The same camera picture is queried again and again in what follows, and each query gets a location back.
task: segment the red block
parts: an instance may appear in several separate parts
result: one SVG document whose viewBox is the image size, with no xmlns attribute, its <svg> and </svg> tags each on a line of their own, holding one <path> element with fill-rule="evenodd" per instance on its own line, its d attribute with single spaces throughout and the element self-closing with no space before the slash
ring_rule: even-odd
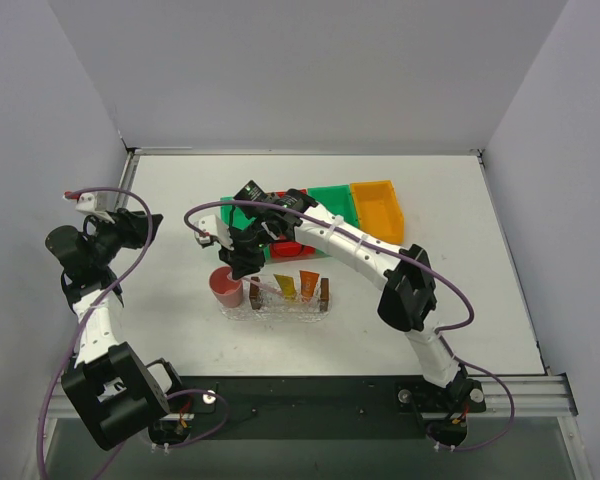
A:
<svg viewBox="0 0 600 480">
<path fill-rule="evenodd" d="M 302 193 L 307 193 L 307 190 L 304 188 L 300 191 Z M 280 197 L 285 193 L 286 192 L 276 192 Z M 316 253 L 316 249 L 296 242 L 280 242 L 269 245 L 269 252 L 271 252 L 271 258 L 295 258 L 312 255 Z"/>
</svg>

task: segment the clear plastic tray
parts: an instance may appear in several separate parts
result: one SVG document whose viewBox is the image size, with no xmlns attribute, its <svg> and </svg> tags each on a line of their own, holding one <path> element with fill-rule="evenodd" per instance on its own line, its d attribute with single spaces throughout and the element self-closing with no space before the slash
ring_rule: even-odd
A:
<svg viewBox="0 0 600 480">
<path fill-rule="evenodd" d="M 258 275 L 260 283 L 275 290 L 280 290 L 273 275 Z M 262 306 L 258 310 L 251 307 L 249 289 L 251 284 L 243 281 L 244 300 L 239 307 L 227 308 L 218 302 L 218 308 L 225 317 L 238 321 L 271 321 L 271 322 L 318 322 L 325 318 L 331 311 L 333 296 L 329 292 L 329 304 L 326 311 L 320 311 L 320 280 L 316 286 L 313 297 L 308 302 L 302 301 L 300 296 L 300 277 L 294 276 L 298 296 L 295 300 L 288 300 L 283 296 L 260 289 Z"/>
</svg>

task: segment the white tabletop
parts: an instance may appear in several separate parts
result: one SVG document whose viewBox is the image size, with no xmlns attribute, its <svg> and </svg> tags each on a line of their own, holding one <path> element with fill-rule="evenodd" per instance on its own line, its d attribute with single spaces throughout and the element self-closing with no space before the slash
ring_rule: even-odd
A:
<svg viewBox="0 0 600 480">
<path fill-rule="evenodd" d="M 208 287 L 221 266 L 182 218 L 253 179 L 270 191 L 389 179 L 405 217 L 404 245 L 424 247 L 434 269 L 469 297 L 476 320 L 446 334 L 458 356 L 500 374 L 542 374 L 536 339 L 476 157 L 142 156 L 132 190 L 165 219 L 143 263 L 124 283 L 125 340 L 145 361 L 164 357 L 181 375 L 415 375 L 407 339 L 376 313 L 380 291 L 332 258 L 265 266 L 328 276 L 331 313 L 317 323 L 229 320 Z M 130 200 L 128 208 L 138 209 Z M 120 274 L 137 255 L 123 251 Z M 465 320 L 438 284 L 430 321 Z"/>
</svg>

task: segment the orange tube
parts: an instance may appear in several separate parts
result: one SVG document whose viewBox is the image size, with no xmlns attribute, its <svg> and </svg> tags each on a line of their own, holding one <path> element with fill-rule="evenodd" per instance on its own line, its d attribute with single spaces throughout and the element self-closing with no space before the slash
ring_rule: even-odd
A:
<svg viewBox="0 0 600 480">
<path fill-rule="evenodd" d="M 313 292 L 315 292 L 316 285 L 318 284 L 318 278 L 320 278 L 319 273 L 300 270 L 300 294 L 304 302 L 308 302 L 313 297 Z"/>
</svg>

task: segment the yellow tube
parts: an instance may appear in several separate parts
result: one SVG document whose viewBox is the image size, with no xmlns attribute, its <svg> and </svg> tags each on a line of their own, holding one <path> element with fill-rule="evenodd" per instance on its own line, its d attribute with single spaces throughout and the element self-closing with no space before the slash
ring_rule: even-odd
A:
<svg viewBox="0 0 600 480">
<path fill-rule="evenodd" d="M 278 285 L 280 285 L 280 289 L 284 294 L 287 300 L 294 300 L 296 298 L 296 286 L 293 283 L 293 277 L 288 277 L 287 275 L 278 275 L 277 273 L 273 274 L 276 277 L 276 281 Z"/>
<path fill-rule="evenodd" d="M 318 278 L 320 278 L 319 273 L 300 270 L 300 294 L 302 295 L 302 301 L 308 302 L 311 300 L 318 284 Z"/>
</svg>

